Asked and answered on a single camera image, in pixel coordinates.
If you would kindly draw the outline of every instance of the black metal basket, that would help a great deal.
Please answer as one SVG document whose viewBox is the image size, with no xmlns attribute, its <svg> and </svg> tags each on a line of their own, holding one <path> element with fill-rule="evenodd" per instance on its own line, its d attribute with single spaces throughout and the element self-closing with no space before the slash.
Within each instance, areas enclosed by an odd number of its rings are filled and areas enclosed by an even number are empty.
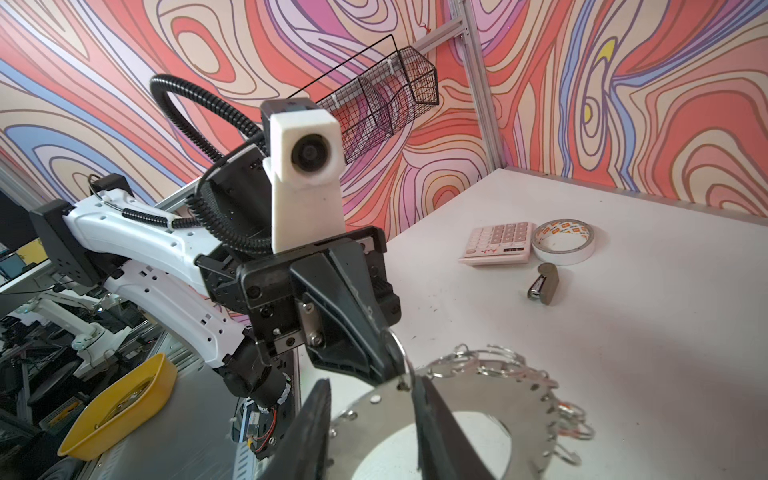
<svg viewBox="0 0 768 480">
<path fill-rule="evenodd" d="M 387 38 L 395 42 L 394 37 L 387 35 L 299 91 Z M 391 55 L 317 102 L 341 124 L 347 164 L 384 143 L 438 103 L 435 66 L 414 48 L 398 50 L 396 44 Z"/>
</svg>

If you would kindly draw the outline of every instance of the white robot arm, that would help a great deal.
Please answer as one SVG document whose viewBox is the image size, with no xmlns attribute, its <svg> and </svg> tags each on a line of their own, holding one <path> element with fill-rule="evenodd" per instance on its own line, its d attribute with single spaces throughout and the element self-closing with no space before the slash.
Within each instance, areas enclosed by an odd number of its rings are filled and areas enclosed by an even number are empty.
<svg viewBox="0 0 768 480">
<path fill-rule="evenodd" d="M 219 215 L 200 214 L 204 226 L 174 227 L 179 216 L 137 201 L 114 174 L 75 205 L 55 200 L 32 212 L 61 273 L 136 303 L 218 371 L 234 395 L 265 406 L 285 383 L 269 374 L 270 360 L 304 342 L 321 368 L 374 383 L 399 371 L 379 336 L 399 319 L 383 232 L 345 232 L 339 123 L 307 102 L 273 101 L 271 108 L 264 117 L 272 157 L 248 144 L 204 176 L 198 198 L 207 195 L 205 207 Z M 271 238 L 259 245 L 270 248 L 243 248 L 238 238 L 248 236 L 223 231 L 225 223 L 255 233 L 269 228 Z M 251 328 L 214 302 L 248 314 Z M 259 399 L 258 391 L 270 394 Z"/>
</svg>

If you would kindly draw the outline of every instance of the yellow tray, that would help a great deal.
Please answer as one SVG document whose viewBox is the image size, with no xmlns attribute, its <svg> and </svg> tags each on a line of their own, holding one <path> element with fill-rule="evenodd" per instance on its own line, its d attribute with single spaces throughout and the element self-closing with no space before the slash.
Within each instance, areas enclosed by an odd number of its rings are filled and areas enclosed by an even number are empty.
<svg viewBox="0 0 768 480">
<path fill-rule="evenodd" d="M 163 408 L 174 389 L 176 374 L 176 366 L 164 353 L 147 359 L 91 401 L 59 446 L 58 454 L 88 461 L 106 452 Z"/>
</svg>

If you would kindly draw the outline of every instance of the white table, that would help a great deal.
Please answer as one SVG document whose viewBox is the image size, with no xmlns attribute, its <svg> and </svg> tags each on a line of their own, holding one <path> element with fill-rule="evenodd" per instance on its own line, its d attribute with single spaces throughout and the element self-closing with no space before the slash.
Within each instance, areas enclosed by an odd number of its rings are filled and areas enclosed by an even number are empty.
<svg viewBox="0 0 768 480">
<path fill-rule="evenodd" d="M 597 249 L 559 267 L 550 306 L 525 296 L 536 258 L 456 261 L 473 227 L 557 218 L 591 224 Z M 768 475 L 768 227 L 497 170 L 388 249 L 414 365 L 500 343 L 587 410 L 596 438 L 562 441 L 584 464 L 554 460 L 547 478 Z M 304 395 L 319 376 L 303 370 Z M 340 376 L 332 388 L 334 412 L 369 389 Z"/>
</svg>

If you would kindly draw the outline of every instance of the roll of tape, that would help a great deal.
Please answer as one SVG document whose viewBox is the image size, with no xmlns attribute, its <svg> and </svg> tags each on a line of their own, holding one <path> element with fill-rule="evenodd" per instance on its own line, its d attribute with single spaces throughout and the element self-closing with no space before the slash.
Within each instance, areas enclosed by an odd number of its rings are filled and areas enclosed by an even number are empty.
<svg viewBox="0 0 768 480">
<path fill-rule="evenodd" d="M 579 220 L 553 220 L 536 229 L 531 245 L 536 256 L 544 262 L 573 265 L 594 253 L 594 230 Z"/>
</svg>

